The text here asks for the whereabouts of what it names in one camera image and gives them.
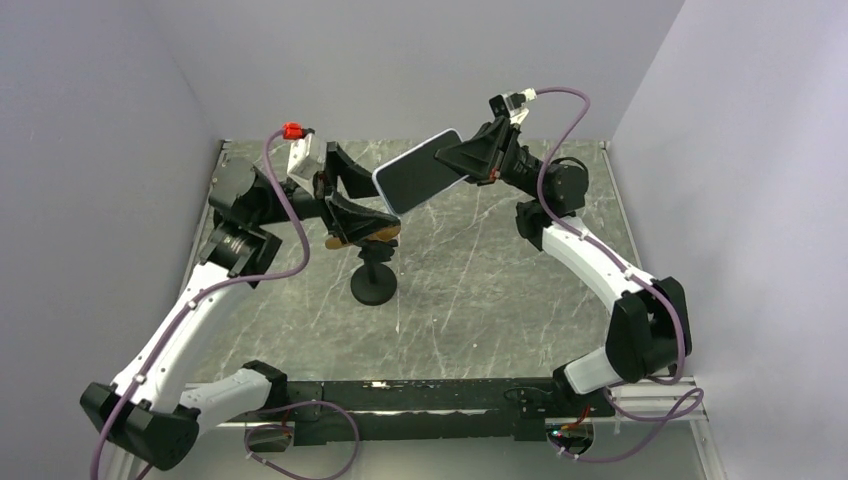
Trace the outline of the phone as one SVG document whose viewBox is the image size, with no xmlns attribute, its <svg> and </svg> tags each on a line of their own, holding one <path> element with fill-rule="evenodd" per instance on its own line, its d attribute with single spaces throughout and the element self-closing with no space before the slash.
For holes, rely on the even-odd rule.
<svg viewBox="0 0 848 480">
<path fill-rule="evenodd" d="M 457 130 L 449 128 L 378 166 L 372 182 L 389 213 L 404 215 L 462 182 L 465 175 L 435 158 L 438 150 L 461 142 Z"/>
</svg>

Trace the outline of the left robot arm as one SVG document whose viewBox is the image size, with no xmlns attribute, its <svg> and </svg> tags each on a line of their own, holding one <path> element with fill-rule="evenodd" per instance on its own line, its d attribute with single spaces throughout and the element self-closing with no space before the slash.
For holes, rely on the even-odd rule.
<svg viewBox="0 0 848 480">
<path fill-rule="evenodd" d="M 212 384 L 188 381 L 209 342 L 236 306 L 272 279 L 281 247 L 268 231 L 322 220 L 333 246 L 393 242 L 398 218 L 360 205 L 377 195 L 369 170 L 335 143 L 290 148 L 286 178 L 252 161 L 226 158 L 213 174 L 208 203 L 215 226 L 184 291 L 145 347 L 109 383 L 92 383 L 80 404 L 111 443 L 149 468 L 169 470 L 206 431 L 241 414 L 279 417 L 290 400 L 287 376 L 258 360 Z"/>
</svg>

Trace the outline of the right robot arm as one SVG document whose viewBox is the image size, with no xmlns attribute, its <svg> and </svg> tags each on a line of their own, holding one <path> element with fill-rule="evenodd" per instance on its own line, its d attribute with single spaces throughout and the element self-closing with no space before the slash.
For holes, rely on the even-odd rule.
<svg viewBox="0 0 848 480">
<path fill-rule="evenodd" d="M 578 217 L 589 187 L 586 165 L 573 157 L 548 163 L 518 142 L 506 119 L 485 123 L 469 140 L 435 158 L 478 186 L 503 181 L 530 195 L 516 206 L 519 235 L 575 273 L 610 314 L 603 344 L 553 372 L 553 406 L 572 416 L 594 393 L 681 367 L 692 351 L 685 291 L 656 279 L 604 244 Z"/>
</svg>

